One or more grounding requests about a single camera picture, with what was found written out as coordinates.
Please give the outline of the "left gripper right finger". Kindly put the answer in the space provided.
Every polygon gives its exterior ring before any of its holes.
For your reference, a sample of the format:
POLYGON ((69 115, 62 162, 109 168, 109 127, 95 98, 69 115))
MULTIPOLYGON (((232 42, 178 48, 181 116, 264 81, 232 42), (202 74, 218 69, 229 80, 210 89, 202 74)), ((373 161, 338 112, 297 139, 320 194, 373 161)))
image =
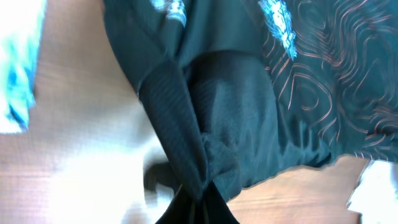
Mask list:
POLYGON ((203 194, 202 209, 204 224, 239 224, 213 182, 203 194))

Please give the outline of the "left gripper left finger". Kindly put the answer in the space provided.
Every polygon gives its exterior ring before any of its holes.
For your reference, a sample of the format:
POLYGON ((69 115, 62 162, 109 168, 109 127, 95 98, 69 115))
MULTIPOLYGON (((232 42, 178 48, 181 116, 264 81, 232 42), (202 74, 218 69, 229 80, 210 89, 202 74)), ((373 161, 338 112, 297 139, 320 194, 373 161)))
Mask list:
POLYGON ((174 199, 156 224, 194 224, 196 204, 181 185, 174 199))

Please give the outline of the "black orange patterned t-shirt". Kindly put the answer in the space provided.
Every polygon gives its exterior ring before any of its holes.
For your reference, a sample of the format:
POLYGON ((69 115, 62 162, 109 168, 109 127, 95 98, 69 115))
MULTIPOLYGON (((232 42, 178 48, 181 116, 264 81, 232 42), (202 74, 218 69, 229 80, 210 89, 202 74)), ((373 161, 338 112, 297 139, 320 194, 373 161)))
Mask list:
POLYGON ((115 0, 104 24, 194 200, 343 154, 397 161, 397 0, 115 0))

